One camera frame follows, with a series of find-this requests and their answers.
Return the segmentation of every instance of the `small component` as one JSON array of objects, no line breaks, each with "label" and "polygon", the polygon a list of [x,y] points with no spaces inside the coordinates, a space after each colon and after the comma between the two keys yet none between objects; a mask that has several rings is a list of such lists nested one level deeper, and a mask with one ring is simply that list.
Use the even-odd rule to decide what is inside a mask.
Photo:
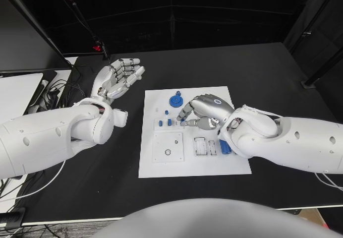
[{"label": "small component", "polygon": [[195,154],[208,155],[205,137],[195,138]]},{"label": "small component", "polygon": [[232,150],[231,150],[231,147],[230,147],[227,141],[225,140],[219,140],[219,144],[221,144],[222,154],[224,155],[231,154]]},{"label": "small component", "polygon": [[209,140],[209,152],[211,155],[217,155],[217,145],[214,140]]},{"label": "small component", "polygon": [[182,96],[181,96],[181,91],[176,92],[176,95],[170,97],[170,106],[173,108],[178,108],[181,107],[183,104],[183,99],[182,99]]}]

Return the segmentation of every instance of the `blue part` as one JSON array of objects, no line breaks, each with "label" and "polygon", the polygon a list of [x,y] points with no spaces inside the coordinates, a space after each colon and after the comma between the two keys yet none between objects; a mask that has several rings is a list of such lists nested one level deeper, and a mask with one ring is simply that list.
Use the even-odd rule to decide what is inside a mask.
[{"label": "blue part", "polygon": [[230,147],[227,141],[225,140],[219,140],[219,144],[221,144],[222,154],[224,155],[231,154],[232,150],[231,150],[231,147]]},{"label": "blue part", "polygon": [[172,96],[172,97],[170,97],[170,106],[172,106],[173,108],[178,108],[178,107],[182,106],[182,104],[183,104],[183,99],[182,99],[182,97],[181,97],[179,95]]}]

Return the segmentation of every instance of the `white robotic hand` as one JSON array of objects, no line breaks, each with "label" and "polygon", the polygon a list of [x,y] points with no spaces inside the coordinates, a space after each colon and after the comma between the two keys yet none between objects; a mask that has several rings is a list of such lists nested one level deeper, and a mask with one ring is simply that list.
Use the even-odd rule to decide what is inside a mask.
[{"label": "white robotic hand", "polygon": [[[199,119],[185,121],[192,111]],[[234,110],[215,95],[195,97],[178,120],[205,130],[218,128],[219,139],[244,158],[260,156],[304,171],[343,174],[342,124],[281,117],[247,105]]]},{"label": "white robotic hand", "polygon": [[114,99],[123,96],[134,82],[142,79],[146,69],[139,63],[140,59],[119,59],[103,68],[94,81],[91,98],[111,105]]},{"label": "white robotic hand", "polygon": [[120,59],[100,71],[91,98],[71,108],[25,115],[0,125],[0,179],[41,171],[84,149],[104,144],[129,113],[111,108],[144,68],[139,59]]},{"label": "white robotic hand", "polygon": [[[192,111],[199,119],[186,120]],[[178,120],[183,126],[198,126],[204,130],[214,130],[218,126],[224,126],[234,111],[231,105],[219,97],[205,94],[195,97],[186,104]]]}]

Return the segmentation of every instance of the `black tabletop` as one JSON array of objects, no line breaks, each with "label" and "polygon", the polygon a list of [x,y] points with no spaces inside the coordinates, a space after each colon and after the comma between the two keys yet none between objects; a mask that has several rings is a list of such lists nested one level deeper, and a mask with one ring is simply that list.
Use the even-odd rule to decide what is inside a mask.
[{"label": "black tabletop", "polygon": [[[228,86],[235,107],[244,104],[290,117],[336,121],[317,90],[306,90],[306,76],[281,43],[176,51],[119,54],[140,58],[143,80],[113,103],[129,111],[124,128],[114,128],[104,145],[84,150],[67,161],[52,184],[22,200],[23,222],[124,217],[156,204],[191,198],[228,198],[273,208],[343,204],[343,193],[323,185],[315,174],[251,158],[253,175],[139,178],[144,91]],[[95,72],[101,56],[80,57],[77,65]],[[81,87],[90,96],[95,74],[87,66]],[[72,93],[77,102],[83,96]],[[61,164],[46,169],[31,191],[41,188]],[[342,176],[332,176],[343,181]]]}]

